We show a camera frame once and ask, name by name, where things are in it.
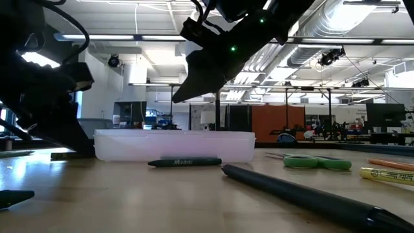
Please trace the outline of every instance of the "crayon label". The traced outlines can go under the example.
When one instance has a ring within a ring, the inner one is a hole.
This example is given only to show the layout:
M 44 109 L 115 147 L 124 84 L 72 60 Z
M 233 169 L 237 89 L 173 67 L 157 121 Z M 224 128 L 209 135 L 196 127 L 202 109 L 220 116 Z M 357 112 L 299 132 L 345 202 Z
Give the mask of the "crayon label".
M 193 164 L 192 160 L 177 159 L 174 161 L 174 165 L 191 165 L 191 164 Z
M 376 177 L 378 175 L 374 175 L 373 172 L 376 171 L 376 174 L 378 174 L 381 177 L 385 177 L 388 179 L 395 179 L 395 180 L 399 180 L 399 181 L 414 181 L 414 175 L 412 174 L 404 174 L 404 173 L 397 173 L 397 172 L 387 172 L 387 171 L 378 171 L 378 170 L 373 170 L 371 172 L 371 175 L 373 177 Z

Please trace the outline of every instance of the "ceiling-mounted camera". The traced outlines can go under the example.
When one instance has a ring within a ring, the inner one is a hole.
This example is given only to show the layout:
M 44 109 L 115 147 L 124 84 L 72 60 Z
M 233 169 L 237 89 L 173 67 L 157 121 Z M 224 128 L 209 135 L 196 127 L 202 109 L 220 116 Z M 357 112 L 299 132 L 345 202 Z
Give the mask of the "ceiling-mounted camera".
M 345 55 L 346 53 L 343 47 L 341 49 L 332 49 L 329 52 L 322 54 L 322 58 L 318 60 L 318 63 L 322 66 L 332 65 L 332 63 Z
M 121 60 L 119 60 L 119 54 L 112 54 L 108 60 L 108 66 L 112 68 L 118 68 L 121 66 Z
M 369 80 L 367 78 L 364 78 L 363 80 L 359 82 L 352 83 L 351 87 L 368 87 L 369 86 Z

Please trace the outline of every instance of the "crayon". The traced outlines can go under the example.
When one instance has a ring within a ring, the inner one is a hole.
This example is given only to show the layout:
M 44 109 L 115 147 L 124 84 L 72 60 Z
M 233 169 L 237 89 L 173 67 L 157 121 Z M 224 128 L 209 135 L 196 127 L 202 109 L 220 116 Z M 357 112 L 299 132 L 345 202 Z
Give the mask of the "crayon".
M 149 166 L 157 168 L 169 168 L 169 167 L 183 167 L 183 166 L 214 166 L 220 165 L 221 159 L 217 158 L 187 158 L 187 159 L 160 159 L 157 161 L 151 161 L 148 163 Z

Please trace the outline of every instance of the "light wood tabletop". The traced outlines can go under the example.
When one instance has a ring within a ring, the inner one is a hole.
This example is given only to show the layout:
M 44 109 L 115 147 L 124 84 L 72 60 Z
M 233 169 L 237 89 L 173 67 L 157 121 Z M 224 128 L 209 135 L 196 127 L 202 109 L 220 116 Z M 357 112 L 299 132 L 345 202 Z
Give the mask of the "light wood tabletop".
M 151 168 L 97 159 L 50 162 L 50 150 L 0 160 L 0 190 L 35 197 L 0 211 L 0 232 L 348 232 L 324 218 L 226 177 L 219 166 Z M 265 152 L 348 159 L 351 171 L 286 168 Z M 410 157 L 343 150 L 257 149 L 259 173 L 377 205 L 414 223 L 414 187 L 360 178 L 369 157 Z

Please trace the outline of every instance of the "scissors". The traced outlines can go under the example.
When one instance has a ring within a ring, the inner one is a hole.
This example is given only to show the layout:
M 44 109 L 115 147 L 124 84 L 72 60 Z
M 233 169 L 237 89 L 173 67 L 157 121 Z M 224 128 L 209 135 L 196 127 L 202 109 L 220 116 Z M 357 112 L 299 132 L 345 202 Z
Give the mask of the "scissors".
M 293 154 L 276 154 L 269 153 L 269 155 L 275 155 L 278 157 L 268 156 L 274 159 L 282 159 L 283 164 L 289 168 L 327 168 L 331 170 L 349 170 L 352 166 L 351 161 L 337 159 L 326 156 L 310 156 L 310 155 L 293 155 Z

